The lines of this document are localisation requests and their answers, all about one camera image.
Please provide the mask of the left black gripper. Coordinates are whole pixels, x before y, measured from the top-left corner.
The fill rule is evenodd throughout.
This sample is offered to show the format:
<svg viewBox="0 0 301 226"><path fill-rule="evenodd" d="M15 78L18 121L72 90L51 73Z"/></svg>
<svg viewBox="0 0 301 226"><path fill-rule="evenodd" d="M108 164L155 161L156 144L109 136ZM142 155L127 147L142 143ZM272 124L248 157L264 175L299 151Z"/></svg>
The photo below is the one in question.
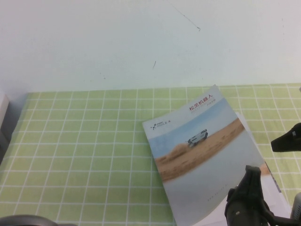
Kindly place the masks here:
<svg viewBox="0 0 301 226"><path fill-rule="evenodd" d="M267 220L261 214L261 170L246 165L242 179L244 188L231 188L228 192L224 215L229 226L267 226Z"/></svg>

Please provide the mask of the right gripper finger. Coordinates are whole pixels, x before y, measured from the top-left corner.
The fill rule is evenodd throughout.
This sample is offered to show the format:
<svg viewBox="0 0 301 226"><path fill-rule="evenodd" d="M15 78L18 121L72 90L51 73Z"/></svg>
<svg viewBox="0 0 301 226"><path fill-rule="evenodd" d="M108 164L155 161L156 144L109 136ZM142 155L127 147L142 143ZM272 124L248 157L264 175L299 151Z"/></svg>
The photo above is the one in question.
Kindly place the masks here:
<svg viewBox="0 0 301 226"><path fill-rule="evenodd" d="M301 123L295 124L287 133L280 137L301 138Z"/></svg>
<svg viewBox="0 0 301 226"><path fill-rule="evenodd" d="M301 150L301 139L293 137L279 137L272 141L274 152L290 152Z"/></svg>

